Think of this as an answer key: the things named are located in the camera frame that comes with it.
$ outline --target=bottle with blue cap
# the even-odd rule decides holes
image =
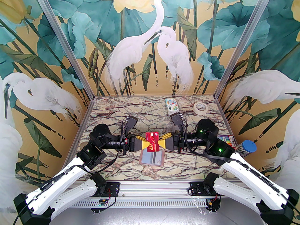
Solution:
[[[245,140],[236,147],[236,152],[238,152],[243,158],[249,155],[250,153],[255,152],[256,150],[256,144],[251,140]]]

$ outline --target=white egret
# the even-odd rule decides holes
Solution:
[[[241,78],[229,93],[228,104],[241,101],[245,96],[256,98],[262,104],[274,100],[294,99],[300,96],[300,82],[296,82],[278,70],[263,70]]]
[[[279,147],[276,157],[270,159],[274,162],[274,167],[281,166],[278,173],[270,176],[276,184],[285,189],[293,188],[300,192],[300,177],[298,176],[300,167],[300,109],[295,111],[286,125],[283,144]]]
[[[189,60],[187,47],[180,41],[176,41],[176,33],[170,27],[160,27],[149,41],[158,37],[157,50],[163,61],[168,65],[175,81],[178,75],[180,85],[178,92],[188,91],[193,83],[194,74]]]
[[[16,213],[13,199],[24,191],[31,191],[31,185],[15,177],[18,152],[22,146],[22,138],[14,128],[11,108],[5,108],[4,94],[0,93],[0,220],[11,224]]]
[[[151,42],[149,38],[162,25],[164,20],[164,7],[161,0],[154,0],[154,6],[156,19],[152,27],[144,34],[122,39],[107,57],[106,65],[108,73],[106,74],[106,81],[108,83],[112,82],[116,87],[119,85],[119,82],[123,83],[123,70],[127,66],[141,60],[143,52]]]
[[[5,99],[5,111],[9,107],[11,91],[26,107],[34,110],[52,110],[62,113],[65,117],[75,115],[81,119],[81,106],[71,93],[58,87],[48,78],[31,80],[26,74],[12,73],[3,79],[2,89]]]

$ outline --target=red card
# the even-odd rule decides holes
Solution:
[[[158,145],[159,135],[158,132],[147,132],[146,133],[146,140],[150,142],[150,145],[147,147],[147,152],[158,152],[159,145]]]

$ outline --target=gray floor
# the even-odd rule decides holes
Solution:
[[[196,208],[107,209],[98,214],[90,209],[67,209],[50,225],[262,225],[260,216],[248,207],[223,198],[218,213],[201,215]]]

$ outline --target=red wire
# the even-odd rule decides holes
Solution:
[[[214,202],[217,199],[217,197],[218,197],[218,194],[216,194],[216,197],[214,198],[214,200],[212,200],[212,202]]]
[[[108,194],[109,194],[109,196],[108,196],[108,200],[106,201],[106,205],[108,204],[108,201],[110,199],[110,189],[109,188],[108,188]]]

